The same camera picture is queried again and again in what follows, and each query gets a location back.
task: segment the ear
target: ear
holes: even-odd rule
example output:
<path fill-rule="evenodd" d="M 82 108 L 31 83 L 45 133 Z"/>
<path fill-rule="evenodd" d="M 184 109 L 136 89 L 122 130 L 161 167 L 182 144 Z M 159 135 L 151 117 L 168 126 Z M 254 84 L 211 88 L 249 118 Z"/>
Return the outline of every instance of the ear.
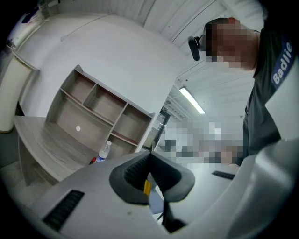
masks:
<path fill-rule="evenodd" d="M 228 18 L 228 22 L 229 22 L 229 23 L 240 23 L 240 21 L 237 20 L 237 19 L 234 18 L 234 17 L 229 17 L 229 18 Z"/>

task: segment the red object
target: red object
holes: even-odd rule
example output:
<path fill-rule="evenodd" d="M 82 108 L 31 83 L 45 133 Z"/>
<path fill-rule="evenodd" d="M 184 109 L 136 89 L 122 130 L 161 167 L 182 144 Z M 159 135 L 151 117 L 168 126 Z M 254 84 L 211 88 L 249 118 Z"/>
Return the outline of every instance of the red object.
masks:
<path fill-rule="evenodd" d="M 95 161 L 96 161 L 96 157 L 93 157 L 93 159 L 90 161 L 90 163 L 89 164 L 93 164 Z"/>

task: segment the plastic water bottle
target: plastic water bottle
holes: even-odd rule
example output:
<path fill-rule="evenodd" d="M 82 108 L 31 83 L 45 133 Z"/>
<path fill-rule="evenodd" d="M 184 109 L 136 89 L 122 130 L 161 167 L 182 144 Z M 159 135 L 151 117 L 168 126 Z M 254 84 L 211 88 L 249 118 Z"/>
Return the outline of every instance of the plastic water bottle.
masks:
<path fill-rule="evenodd" d="M 110 146 L 111 146 L 110 141 L 107 141 L 107 143 L 105 145 L 103 145 L 103 147 L 101 148 L 101 150 L 99 151 L 99 154 L 97 156 L 97 162 L 105 161 L 105 159 L 107 158 L 107 156 L 110 152 Z"/>

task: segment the white column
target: white column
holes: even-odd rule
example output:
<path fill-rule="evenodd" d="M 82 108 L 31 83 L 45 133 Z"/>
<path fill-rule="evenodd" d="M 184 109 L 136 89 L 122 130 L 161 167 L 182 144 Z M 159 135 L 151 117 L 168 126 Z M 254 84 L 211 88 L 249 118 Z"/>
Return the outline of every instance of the white column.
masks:
<path fill-rule="evenodd" d="M 9 63 L 0 86 L 0 133 L 9 133 L 13 129 L 13 118 L 20 93 L 33 70 L 37 69 L 16 55 Z"/>

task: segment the person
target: person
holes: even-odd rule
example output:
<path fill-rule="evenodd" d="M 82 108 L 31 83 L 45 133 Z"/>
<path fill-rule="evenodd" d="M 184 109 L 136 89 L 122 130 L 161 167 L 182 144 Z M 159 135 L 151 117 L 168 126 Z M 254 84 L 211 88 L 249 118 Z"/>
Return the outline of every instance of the person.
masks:
<path fill-rule="evenodd" d="M 255 71 L 254 86 L 245 107 L 243 152 L 231 164 L 237 167 L 247 156 L 281 138 L 265 104 L 292 66 L 294 50 L 291 41 L 270 21 L 268 17 L 259 33 L 235 18 L 219 18 L 207 23 L 199 38 L 206 61 L 222 61 L 230 68 Z"/>

